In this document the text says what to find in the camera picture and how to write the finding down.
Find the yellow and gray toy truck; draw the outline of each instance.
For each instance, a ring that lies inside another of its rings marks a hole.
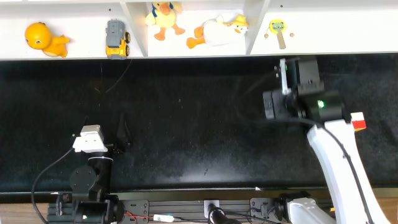
[[[130,54],[131,37],[122,21],[108,21],[106,28],[106,55],[110,59],[126,59]]]

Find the black toy wheel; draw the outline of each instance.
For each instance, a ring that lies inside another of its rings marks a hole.
[[[130,41],[131,41],[130,34],[126,32],[126,43],[130,43]]]
[[[129,46],[126,46],[126,56],[128,57],[129,54],[130,54],[130,48],[129,48]]]

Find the toy shovel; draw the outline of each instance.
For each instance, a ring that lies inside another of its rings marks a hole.
[[[282,50],[285,49],[286,48],[286,44],[285,44],[285,40],[284,40],[284,36],[283,36],[283,33],[286,30],[285,22],[283,20],[280,20],[280,19],[274,19],[269,24],[269,29],[271,30],[271,32],[273,34],[276,34],[276,36],[278,38],[279,48],[282,49]]]

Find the black table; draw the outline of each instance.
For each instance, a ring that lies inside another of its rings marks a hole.
[[[84,117],[114,139],[125,113],[134,147],[114,160],[112,191],[325,187],[300,126],[256,124],[262,95],[279,86],[276,57],[0,63],[0,192],[28,192],[37,174],[63,155]],[[368,128],[356,134],[373,186],[398,184],[398,56],[318,57],[326,89],[337,89]],[[258,79],[267,80],[244,97]],[[38,191],[68,190],[86,156],[69,155]]]

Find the duck's orange beak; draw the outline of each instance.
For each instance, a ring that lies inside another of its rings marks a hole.
[[[168,16],[170,14],[170,11],[171,11],[170,3],[163,3],[160,6],[160,11],[162,12],[163,15]]]

